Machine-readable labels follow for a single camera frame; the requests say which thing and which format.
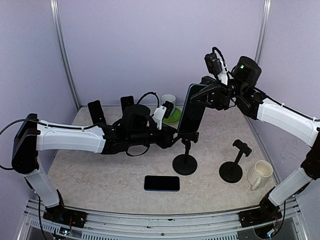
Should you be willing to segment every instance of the mug handle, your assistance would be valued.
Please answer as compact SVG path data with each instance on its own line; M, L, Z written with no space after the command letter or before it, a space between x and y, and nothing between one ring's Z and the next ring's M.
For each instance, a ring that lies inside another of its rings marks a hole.
M251 187L251 190L252 191L256 190L260 183L261 183L261 177L258 177L255 184Z

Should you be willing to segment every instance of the green plate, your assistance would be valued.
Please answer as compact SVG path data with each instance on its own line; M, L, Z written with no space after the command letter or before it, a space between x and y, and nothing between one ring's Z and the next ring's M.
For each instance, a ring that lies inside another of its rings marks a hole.
M175 108L174 113L172 116L163 119L164 123L175 123L177 121L179 121L181 118L181 111L179 108Z

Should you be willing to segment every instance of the round black base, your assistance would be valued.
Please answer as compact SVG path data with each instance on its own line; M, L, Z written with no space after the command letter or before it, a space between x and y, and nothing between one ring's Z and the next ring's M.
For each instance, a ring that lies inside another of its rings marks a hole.
M230 184L234 184L239 182L242 178L242 169L233 161L227 161L221 165L219 174L224 181Z
M193 156L188 155L188 160L185 162L186 155L181 154L176 156L173 160L172 166L177 174L180 175L190 175L197 170L197 161Z

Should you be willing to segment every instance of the beige countertop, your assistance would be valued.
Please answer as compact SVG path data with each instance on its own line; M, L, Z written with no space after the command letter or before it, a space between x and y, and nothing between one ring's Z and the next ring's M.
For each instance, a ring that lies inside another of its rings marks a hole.
M120 107L103 107L103 111L107 124L122 115ZM88 108L80 109L73 124L92 124ZM264 157L241 112L237 108L206 109L199 132L199 141L190 150L198 167L189 176L178 175L172 167L173 159L185 150L180 141L167 149L153 144L146 154L137 157L124 152L101 155L59 150L48 176L67 206L82 209L127 214L190 214L257 205L275 182L271 178L266 186L250 189L248 170ZM232 144L236 139L247 143L252 153L239 162L242 179L230 184L220 178L219 167L235 160L239 150ZM143 151L144 147L140 146L129 150L131 154ZM180 191L145 191L146 175L179 176Z

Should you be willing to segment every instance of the white mug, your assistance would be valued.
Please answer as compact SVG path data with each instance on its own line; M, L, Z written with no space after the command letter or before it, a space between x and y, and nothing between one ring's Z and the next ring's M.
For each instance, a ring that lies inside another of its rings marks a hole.
M262 188L268 182L269 178L274 173L274 169L267 161L257 161L255 165L248 171L246 178L252 185L251 190Z
M172 116L176 110L176 97L171 94L163 95L161 97L161 105L164 104L166 101L173 103L173 109L170 113L170 116Z

